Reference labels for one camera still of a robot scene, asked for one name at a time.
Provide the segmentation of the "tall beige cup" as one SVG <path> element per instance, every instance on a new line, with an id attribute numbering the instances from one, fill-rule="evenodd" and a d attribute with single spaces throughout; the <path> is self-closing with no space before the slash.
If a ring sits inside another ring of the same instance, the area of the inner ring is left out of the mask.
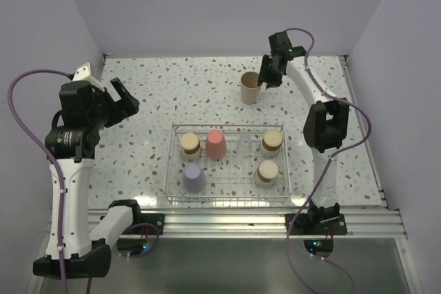
<path id="1" fill-rule="evenodd" d="M 252 105 L 258 98 L 260 92 L 258 77 L 257 72 L 246 72 L 240 78 L 241 101 L 246 105 Z"/>

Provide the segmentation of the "cream steel cup brown band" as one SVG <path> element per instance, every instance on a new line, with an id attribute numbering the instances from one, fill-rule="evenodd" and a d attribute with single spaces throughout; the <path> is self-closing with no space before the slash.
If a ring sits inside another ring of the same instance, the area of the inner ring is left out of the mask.
<path id="1" fill-rule="evenodd" d="M 276 156 L 283 143 L 283 135 L 276 130 L 270 130 L 263 135 L 260 141 L 259 150 L 267 157 Z"/>

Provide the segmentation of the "clear glass cup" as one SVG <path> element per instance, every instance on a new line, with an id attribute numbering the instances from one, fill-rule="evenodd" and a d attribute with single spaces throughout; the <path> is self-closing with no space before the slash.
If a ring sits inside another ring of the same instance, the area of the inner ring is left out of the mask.
<path id="1" fill-rule="evenodd" d="M 252 156 L 253 150 L 252 137 L 250 135 L 240 136 L 236 148 L 238 157 L 242 160 L 246 160 Z"/>

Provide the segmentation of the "red plastic cup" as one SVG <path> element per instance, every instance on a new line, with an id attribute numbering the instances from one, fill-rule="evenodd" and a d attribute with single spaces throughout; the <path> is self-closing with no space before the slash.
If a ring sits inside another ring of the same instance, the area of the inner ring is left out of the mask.
<path id="1" fill-rule="evenodd" d="M 205 141 L 206 154 L 214 160 L 220 160 L 227 153 L 227 143 L 223 132 L 213 129 L 211 130 Z"/>

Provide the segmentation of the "purple plastic cup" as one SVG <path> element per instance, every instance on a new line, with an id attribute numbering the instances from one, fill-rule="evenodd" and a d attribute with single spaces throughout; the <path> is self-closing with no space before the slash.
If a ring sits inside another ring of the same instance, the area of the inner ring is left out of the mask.
<path id="1" fill-rule="evenodd" d="M 190 193 L 200 193 L 207 184 L 203 169 L 196 163 L 188 163 L 183 171 L 183 183 Z"/>

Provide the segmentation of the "steel cup back row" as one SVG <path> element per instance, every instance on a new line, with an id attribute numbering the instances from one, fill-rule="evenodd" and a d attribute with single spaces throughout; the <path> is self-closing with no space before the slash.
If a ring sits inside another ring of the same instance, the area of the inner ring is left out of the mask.
<path id="1" fill-rule="evenodd" d="M 278 165 L 272 160 L 264 160 L 254 173 L 254 182 L 257 186 L 267 189 L 276 183 L 278 175 Z"/>

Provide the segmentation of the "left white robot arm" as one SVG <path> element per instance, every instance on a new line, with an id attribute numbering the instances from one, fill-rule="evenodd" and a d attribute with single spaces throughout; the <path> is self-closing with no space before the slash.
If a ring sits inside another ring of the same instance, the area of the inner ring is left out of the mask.
<path id="1" fill-rule="evenodd" d="M 136 200 L 115 200 L 93 229 L 88 229 L 88 189 L 99 132 L 139 111 L 134 98 L 118 78 L 111 81 L 120 99 L 106 88 L 86 80 L 62 85 L 61 111 L 54 116 L 45 138 L 52 174 L 52 224 L 45 255 L 33 263 L 37 276 L 58 279 L 105 277 L 112 248 L 123 232 L 143 226 Z"/>

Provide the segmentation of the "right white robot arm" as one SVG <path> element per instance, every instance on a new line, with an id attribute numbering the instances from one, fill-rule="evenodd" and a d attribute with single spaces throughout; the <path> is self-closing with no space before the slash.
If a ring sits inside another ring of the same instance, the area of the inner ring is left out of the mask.
<path id="1" fill-rule="evenodd" d="M 304 47 L 294 47 L 287 32 L 269 36 L 270 53 L 264 55 L 258 82 L 279 87 L 289 77 L 299 88 L 309 111 L 303 127 L 304 140 L 313 155 L 314 188 L 305 206 L 286 217 L 288 235 L 345 235 L 347 225 L 337 194 L 336 152 L 347 137 L 349 106 L 339 101 L 309 68 L 299 69 L 295 59 L 306 59 Z"/>

